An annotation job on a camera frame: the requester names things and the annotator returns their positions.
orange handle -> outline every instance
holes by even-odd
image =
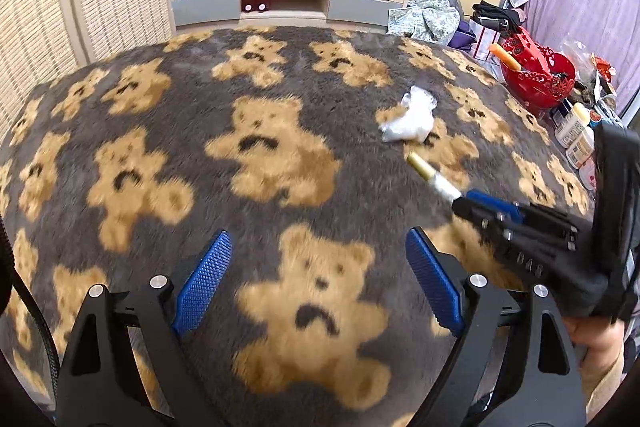
[[[489,52],[498,57],[500,61],[510,70],[522,71],[522,66],[520,65],[520,63],[515,58],[513,58],[500,44],[489,44]]]

red plastic basket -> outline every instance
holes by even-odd
[[[527,110],[537,112],[556,107],[574,89],[575,68],[571,61],[533,42],[526,30],[505,39],[502,47],[528,70],[513,71],[501,65],[505,81]]]

human hand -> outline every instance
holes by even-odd
[[[607,317],[563,317],[572,343],[588,348],[580,367],[590,374],[604,375],[620,355],[625,337],[625,323],[611,324]]]

black cable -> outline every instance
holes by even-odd
[[[22,302],[24,302],[24,305],[27,307],[27,311],[33,318],[33,321],[36,323],[36,327],[38,328],[40,336],[42,337],[44,349],[47,352],[47,360],[49,360],[51,387],[53,389],[53,397],[55,399],[58,393],[58,375],[60,374],[60,359],[58,358],[58,350],[56,349],[56,344],[53,341],[53,336],[51,336],[49,326],[47,326],[47,321],[44,319],[40,308],[38,308],[38,304],[31,295],[31,292],[27,288],[27,285],[21,279],[20,275],[13,266],[14,250],[11,247],[9,236],[7,235],[4,228],[2,217],[0,217],[0,262],[6,264],[8,260],[11,261],[9,268],[11,270],[10,277],[12,285],[14,286],[14,289],[20,299],[22,299]]]

open shelf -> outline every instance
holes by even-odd
[[[242,12],[246,19],[326,19],[327,0],[271,0],[266,12]]]

